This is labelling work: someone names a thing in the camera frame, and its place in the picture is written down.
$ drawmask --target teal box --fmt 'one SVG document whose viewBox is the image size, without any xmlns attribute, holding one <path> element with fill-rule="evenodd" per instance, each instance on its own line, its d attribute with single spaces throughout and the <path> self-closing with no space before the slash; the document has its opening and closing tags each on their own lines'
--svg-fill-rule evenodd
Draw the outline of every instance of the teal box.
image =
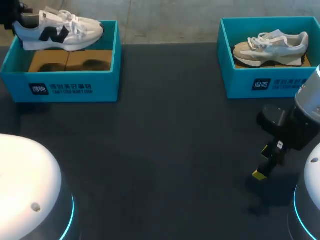
<svg viewBox="0 0 320 240">
<path fill-rule="evenodd" d="M 307 32 L 311 67 L 236 68 L 231 48 L 260 33 L 280 29 L 285 34 Z M 229 99 L 294 97 L 320 65 L 320 27 L 314 17 L 222 18 L 217 53 Z"/>
<path fill-rule="evenodd" d="M 34 51 L 24 51 L 17 37 L 0 72 L 16 103 L 116 102 L 121 68 L 117 21 L 101 21 L 102 38 L 87 50 L 112 50 L 110 71 L 28 72 Z M 58 89 L 57 86 L 74 86 Z"/>
</svg>

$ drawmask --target beige sneaker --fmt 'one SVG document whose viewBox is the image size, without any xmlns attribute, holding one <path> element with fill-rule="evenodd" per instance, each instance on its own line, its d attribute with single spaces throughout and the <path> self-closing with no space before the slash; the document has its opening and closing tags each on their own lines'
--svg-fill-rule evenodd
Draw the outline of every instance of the beige sneaker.
<svg viewBox="0 0 320 240">
<path fill-rule="evenodd" d="M 232 54 L 250 67 L 260 67 L 268 61 L 288 66 L 301 66 L 302 56 L 308 48 L 308 34 L 287 35 L 280 30 L 260 33 L 258 38 L 248 38 L 234 46 Z"/>
</svg>

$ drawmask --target shoelace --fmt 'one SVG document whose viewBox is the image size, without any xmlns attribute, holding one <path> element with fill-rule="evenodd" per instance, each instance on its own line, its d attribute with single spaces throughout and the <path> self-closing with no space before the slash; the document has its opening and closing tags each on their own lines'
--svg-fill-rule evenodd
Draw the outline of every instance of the shoelace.
<svg viewBox="0 0 320 240">
<path fill-rule="evenodd" d="M 256 50 L 257 48 L 254 47 L 253 45 L 258 46 L 258 47 L 262 46 L 263 48 L 265 46 L 271 46 L 272 43 L 270 43 L 270 40 L 263 38 L 263 36 L 266 35 L 266 34 L 268 34 L 268 33 L 267 32 L 260 33 L 258 38 L 256 38 L 256 37 L 252 37 L 252 38 L 248 37 L 248 43 L 249 43 L 250 48 L 252 50 Z"/>
<path fill-rule="evenodd" d="M 79 18 L 76 15 L 71 14 L 69 11 L 67 10 L 57 11 L 48 6 L 45 7 L 45 11 L 60 17 L 63 20 L 63 23 L 61 24 L 61 28 L 63 26 L 68 25 L 71 33 L 75 34 L 76 36 L 82 37 L 87 32 L 87 29 L 79 24 Z"/>
</svg>

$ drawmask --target white sneaker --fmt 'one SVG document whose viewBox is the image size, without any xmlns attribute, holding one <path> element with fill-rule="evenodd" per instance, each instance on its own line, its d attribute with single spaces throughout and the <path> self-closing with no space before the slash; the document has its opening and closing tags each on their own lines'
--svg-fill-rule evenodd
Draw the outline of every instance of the white sneaker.
<svg viewBox="0 0 320 240">
<path fill-rule="evenodd" d="M 39 15 L 23 16 L 13 27 L 26 51 L 62 48 L 71 52 L 89 47 L 104 33 L 98 21 L 87 19 L 65 10 L 56 14 L 41 10 Z"/>
<path fill-rule="evenodd" d="M 301 66 L 302 57 L 308 49 L 308 34 L 287 35 L 280 30 L 260 33 L 258 38 L 248 38 L 234 46 L 235 59 L 251 67 L 260 67 L 268 61 L 288 66 Z"/>
</svg>

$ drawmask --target dark gray tabletop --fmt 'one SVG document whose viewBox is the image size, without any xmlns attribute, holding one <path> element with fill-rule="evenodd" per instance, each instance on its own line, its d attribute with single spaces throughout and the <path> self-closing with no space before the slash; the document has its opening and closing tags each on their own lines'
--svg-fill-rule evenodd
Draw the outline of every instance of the dark gray tabletop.
<svg viewBox="0 0 320 240">
<path fill-rule="evenodd" d="M 320 138 L 291 151 L 267 183 L 251 181 L 271 139 L 257 113 L 293 99 L 227 99 L 216 48 L 123 46 L 117 103 L 17 106 L 1 85 L 0 132 L 56 157 L 84 240 L 288 237 L 287 206 Z"/>
</svg>

